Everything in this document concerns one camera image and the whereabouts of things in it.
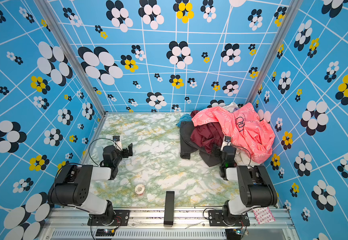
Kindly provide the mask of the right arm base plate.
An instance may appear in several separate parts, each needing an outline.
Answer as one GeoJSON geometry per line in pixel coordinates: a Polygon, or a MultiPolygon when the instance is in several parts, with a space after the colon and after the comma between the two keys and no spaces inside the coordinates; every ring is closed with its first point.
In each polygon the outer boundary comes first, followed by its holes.
{"type": "Polygon", "coordinates": [[[211,227],[245,228],[250,226],[247,214],[235,216],[223,210],[207,209],[205,218],[209,221],[211,227]]]}

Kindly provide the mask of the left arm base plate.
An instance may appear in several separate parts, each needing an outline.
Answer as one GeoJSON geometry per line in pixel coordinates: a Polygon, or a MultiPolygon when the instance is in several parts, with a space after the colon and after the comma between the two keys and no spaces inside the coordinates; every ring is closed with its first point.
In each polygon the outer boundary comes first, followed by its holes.
{"type": "Polygon", "coordinates": [[[113,210],[110,214],[89,215],[88,226],[127,226],[130,218],[130,210],[113,210]]]}

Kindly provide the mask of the maroon cloth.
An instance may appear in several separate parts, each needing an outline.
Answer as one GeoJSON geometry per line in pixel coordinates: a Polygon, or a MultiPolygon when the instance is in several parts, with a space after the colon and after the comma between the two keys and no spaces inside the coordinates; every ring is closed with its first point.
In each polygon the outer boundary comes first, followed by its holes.
{"type": "Polygon", "coordinates": [[[220,148],[224,140],[224,133],[221,125],[209,113],[201,113],[196,116],[199,111],[192,111],[191,117],[194,124],[194,130],[191,134],[191,141],[200,148],[205,149],[208,154],[212,154],[214,148],[220,148]]]}

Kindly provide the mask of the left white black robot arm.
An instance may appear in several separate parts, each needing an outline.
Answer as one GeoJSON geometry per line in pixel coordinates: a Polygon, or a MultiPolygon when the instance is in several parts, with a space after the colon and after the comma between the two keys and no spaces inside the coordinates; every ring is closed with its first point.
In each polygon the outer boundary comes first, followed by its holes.
{"type": "Polygon", "coordinates": [[[103,150],[99,166],[67,164],[57,173],[48,193],[48,201],[59,206],[76,207],[89,213],[92,218],[112,221],[116,218],[113,204],[90,192],[90,185],[96,181],[114,180],[122,159],[133,156],[133,144],[119,150],[114,145],[103,150]]]}

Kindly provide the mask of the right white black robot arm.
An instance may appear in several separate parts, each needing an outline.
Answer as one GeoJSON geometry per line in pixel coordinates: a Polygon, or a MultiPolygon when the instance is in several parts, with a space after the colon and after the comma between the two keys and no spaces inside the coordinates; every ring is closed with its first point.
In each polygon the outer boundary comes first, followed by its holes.
{"type": "Polygon", "coordinates": [[[237,182],[239,189],[238,197],[225,202],[224,215],[237,218],[253,209],[276,206],[277,193],[266,168],[262,165],[238,165],[235,162],[236,150],[235,146],[222,148],[220,176],[225,181],[237,182]]]}

